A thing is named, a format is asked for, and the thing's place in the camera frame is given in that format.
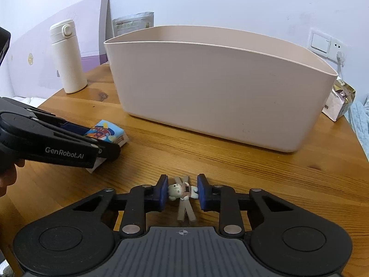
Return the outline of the person's left hand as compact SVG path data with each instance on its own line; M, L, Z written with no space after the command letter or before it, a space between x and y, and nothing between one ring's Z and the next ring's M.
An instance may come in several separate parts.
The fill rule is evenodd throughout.
M7 164L1 164L0 174L0 197L4 196L7 192L8 186L13 185L17 180L16 168L22 168L25 165L25 160L17 160Z

